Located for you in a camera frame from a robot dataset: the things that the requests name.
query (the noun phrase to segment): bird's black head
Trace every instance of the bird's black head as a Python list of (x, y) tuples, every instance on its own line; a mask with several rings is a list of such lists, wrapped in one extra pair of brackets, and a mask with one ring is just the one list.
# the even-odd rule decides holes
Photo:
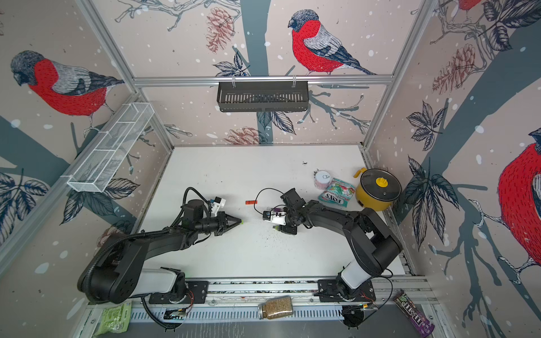
[(293, 14), (287, 26), (298, 33), (302, 26), (310, 20), (319, 20), (319, 16), (311, 9), (303, 9)]
[(15, 81), (17, 81), (19, 85), (22, 85), (23, 83), (37, 85), (34, 66), (44, 59), (43, 55), (31, 50), (25, 50), (15, 55), (11, 60), (11, 71), (13, 72)]
[(533, 137), (534, 140), (536, 140), (536, 150), (538, 153), (541, 154), (541, 128), (537, 129), (536, 131), (532, 131), (529, 133), (531, 137)]

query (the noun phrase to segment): jar lid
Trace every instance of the jar lid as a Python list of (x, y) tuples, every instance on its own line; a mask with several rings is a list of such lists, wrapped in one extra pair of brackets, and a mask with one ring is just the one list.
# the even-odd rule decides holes
[(331, 182), (331, 175), (323, 170), (315, 173), (315, 180), (322, 184), (329, 184)]
[(362, 173), (361, 187), (376, 200), (384, 202), (396, 200), (402, 192), (398, 179), (381, 169), (369, 169)]

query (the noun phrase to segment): yellow rice cooker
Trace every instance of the yellow rice cooker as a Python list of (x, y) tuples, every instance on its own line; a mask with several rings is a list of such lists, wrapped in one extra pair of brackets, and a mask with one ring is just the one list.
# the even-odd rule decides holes
[(362, 168), (354, 178), (361, 174), (359, 185), (355, 192), (357, 201), (365, 208), (383, 211), (400, 196), (402, 187), (398, 179), (381, 169)]

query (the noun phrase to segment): red bird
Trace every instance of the red bird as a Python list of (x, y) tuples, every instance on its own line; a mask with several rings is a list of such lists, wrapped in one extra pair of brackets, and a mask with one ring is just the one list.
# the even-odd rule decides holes
[(517, 274), (517, 279), (512, 281), (515, 284), (521, 284), (520, 273), (524, 269), (541, 265), (541, 128), (529, 135), (536, 142), (528, 145), (500, 175), (498, 195), (502, 222), (489, 217), (506, 225), (528, 253), (528, 260), (519, 268), (506, 258), (499, 258)]
[(124, 83), (112, 76), (46, 59), (31, 50), (20, 52), (11, 60), (11, 71), (19, 85), (27, 83), (55, 110), (66, 115), (88, 116), (90, 128), (84, 130), (85, 134), (91, 129), (98, 130), (92, 126), (92, 114), (102, 105), (109, 108), (105, 103), (107, 94), (117, 84)]
[(313, 10), (303, 9), (293, 14), (288, 27), (293, 29), (293, 54), (308, 69), (308, 74), (314, 71), (331, 74), (335, 69), (353, 68), (374, 75), (361, 67), (340, 40), (325, 29)]

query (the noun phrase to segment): hanging shelf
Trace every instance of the hanging shelf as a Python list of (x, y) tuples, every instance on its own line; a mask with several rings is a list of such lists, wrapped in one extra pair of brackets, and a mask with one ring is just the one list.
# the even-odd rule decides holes
[(218, 106), (223, 112), (306, 111), (308, 81), (220, 82)]
[(154, 114), (150, 103), (127, 105), (118, 121), (68, 179), (76, 191), (102, 193)]

